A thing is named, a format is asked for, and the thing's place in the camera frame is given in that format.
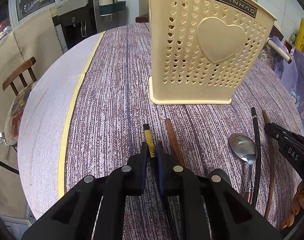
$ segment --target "floral cushion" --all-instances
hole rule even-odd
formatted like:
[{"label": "floral cushion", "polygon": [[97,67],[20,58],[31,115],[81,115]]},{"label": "floral cushion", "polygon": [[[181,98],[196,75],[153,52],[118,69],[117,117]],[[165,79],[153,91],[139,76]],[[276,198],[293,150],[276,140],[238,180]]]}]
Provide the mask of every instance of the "floral cushion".
[{"label": "floral cushion", "polygon": [[21,118],[25,109],[25,105],[28,101],[30,92],[36,84],[37,83],[34,82],[23,88],[13,100],[4,125],[4,135],[9,145],[15,147],[17,146]]},{"label": "floral cushion", "polygon": [[265,44],[258,58],[261,62],[274,70],[275,55],[275,50],[268,44]]}]

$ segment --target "yellow table edge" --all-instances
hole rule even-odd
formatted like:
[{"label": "yellow table edge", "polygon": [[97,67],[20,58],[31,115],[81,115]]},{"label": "yellow table edge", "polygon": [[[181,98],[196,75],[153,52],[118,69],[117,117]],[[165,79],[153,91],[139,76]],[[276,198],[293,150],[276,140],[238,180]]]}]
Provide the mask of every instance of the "yellow table edge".
[{"label": "yellow table edge", "polygon": [[64,125],[63,131],[62,131],[60,153],[59,153],[59,163],[58,163],[58,199],[62,198],[65,194],[65,154],[66,154],[66,150],[67,150],[70,122],[72,119],[73,109],[74,109],[74,106],[76,103],[76,97],[77,97],[80,87],[83,83],[85,73],[88,71],[92,58],[93,58],[97,48],[99,47],[104,34],[105,34],[105,32],[101,33],[97,44],[93,48],[93,50],[88,58],[88,61],[86,62],[86,65],[85,65],[82,73],[80,74],[79,81],[74,89],[74,92],[73,92],[73,95],[72,95],[72,98],[70,101],[70,105],[68,108],[67,116],[65,118],[65,125]]}]

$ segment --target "jianhao logo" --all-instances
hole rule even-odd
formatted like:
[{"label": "jianhao logo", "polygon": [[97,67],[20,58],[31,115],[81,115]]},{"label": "jianhao logo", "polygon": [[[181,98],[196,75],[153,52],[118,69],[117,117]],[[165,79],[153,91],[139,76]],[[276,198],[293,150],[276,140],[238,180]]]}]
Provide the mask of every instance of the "jianhao logo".
[{"label": "jianhao logo", "polygon": [[244,0],[216,0],[216,1],[220,1],[222,3],[228,4],[236,9],[241,10],[242,12],[245,12],[246,14],[254,18],[256,16],[257,8],[250,5],[248,2]]}]

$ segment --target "cream plastic utensil holder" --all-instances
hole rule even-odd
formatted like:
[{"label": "cream plastic utensil holder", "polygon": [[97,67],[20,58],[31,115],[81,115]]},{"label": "cream plastic utensil holder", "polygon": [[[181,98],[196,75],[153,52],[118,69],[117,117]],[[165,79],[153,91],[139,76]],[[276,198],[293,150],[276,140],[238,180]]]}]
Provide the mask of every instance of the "cream plastic utensil holder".
[{"label": "cream plastic utensil holder", "polygon": [[151,101],[158,105],[231,103],[275,17],[253,0],[149,3]]}]

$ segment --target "purple tablecloth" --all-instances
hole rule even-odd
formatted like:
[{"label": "purple tablecloth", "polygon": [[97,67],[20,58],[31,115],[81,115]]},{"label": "purple tablecloth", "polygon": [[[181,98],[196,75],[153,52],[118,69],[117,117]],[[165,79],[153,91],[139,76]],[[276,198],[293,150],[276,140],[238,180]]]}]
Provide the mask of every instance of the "purple tablecloth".
[{"label": "purple tablecloth", "polygon": [[[60,136],[78,73],[97,40],[97,35],[88,38],[56,61],[31,92],[25,108],[18,162],[23,189],[37,218],[57,201]],[[65,155],[65,192],[85,175],[106,176],[125,165],[130,155],[139,153],[144,123],[150,124],[155,143],[161,140],[165,151],[171,152],[164,124],[164,119],[170,118],[187,168],[201,176],[222,168],[234,189],[243,194],[247,164],[231,153],[228,136],[239,132],[254,138],[250,108],[255,106],[262,145],[256,208],[264,214],[270,161],[262,110],[268,112],[272,122],[304,135],[301,118],[279,78],[256,61],[230,105],[157,106],[148,97],[150,62],[147,24],[105,33],[74,106]],[[300,178],[276,152],[276,184],[268,219],[279,227]],[[170,204],[179,227],[177,200],[172,198]],[[150,168],[144,194],[127,198],[123,238],[170,238]]]}]

